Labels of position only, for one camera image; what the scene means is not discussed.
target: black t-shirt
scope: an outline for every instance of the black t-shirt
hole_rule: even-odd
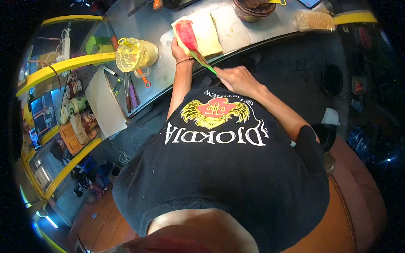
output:
[[[314,132],[304,126],[290,144],[256,101],[218,87],[194,89],[121,171],[114,199],[140,236],[164,213],[218,208],[260,252],[279,252],[309,234],[329,204]]]

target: bread slice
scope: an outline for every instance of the bread slice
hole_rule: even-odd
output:
[[[197,40],[197,49],[204,57],[222,52],[222,47],[218,40],[217,29],[215,28],[213,18],[209,12],[206,12],[193,14],[188,17],[183,16],[172,24],[174,34],[177,38],[177,43],[182,49],[184,49],[186,55],[191,56],[190,51],[183,44],[183,42],[180,41],[175,28],[175,25],[180,20],[190,20],[193,22],[192,27]]]

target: hand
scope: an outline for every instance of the hand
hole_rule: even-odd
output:
[[[176,60],[176,63],[187,60],[190,56],[186,55],[184,50],[177,44],[177,38],[173,37],[172,40],[172,55]]]
[[[267,90],[266,86],[260,84],[244,66],[223,70],[214,67],[214,70],[228,90],[239,95],[256,100],[258,95]]]

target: stainless steel counter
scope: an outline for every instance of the stainless steel counter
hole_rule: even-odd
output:
[[[305,6],[297,0],[286,0],[287,5],[277,5],[276,11],[262,18],[255,23],[243,22],[252,40],[251,45],[268,40],[274,37],[296,32],[294,26],[294,12],[297,9],[304,9]],[[172,29],[171,23],[182,16],[187,16],[197,12],[206,12],[221,7],[223,5],[234,6],[232,0],[200,0],[179,11],[172,11],[163,8],[160,11],[153,11],[152,5],[144,6],[135,14],[127,17],[131,9],[131,3],[127,0],[118,0],[107,12],[107,17],[113,27],[117,39],[122,37],[133,37],[147,40],[154,43],[159,48],[159,59],[151,67],[151,74],[147,76],[151,82],[151,87],[146,88],[142,79],[135,77],[131,73],[132,81],[141,99],[141,104],[127,116],[130,116],[143,107],[154,101],[172,88],[175,75],[175,62],[167,49],[167,45],[161,43],[161,36]],[[218,61],[223,58],[220,55],[210,60]],[[125,100],[119,100],[126,108]]]

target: winged emblem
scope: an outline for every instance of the winged emblem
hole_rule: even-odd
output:
[[[198,100],[187,103],[181,110],[181,118],[184,122],[194,120],[197,126],[208,129],[215,128],[231,119],[239,117],[236,123],[245,123],[249,119],[249,108],[246,104],[235,102],[229,103],[227,98],[213,98],[206,104]]]

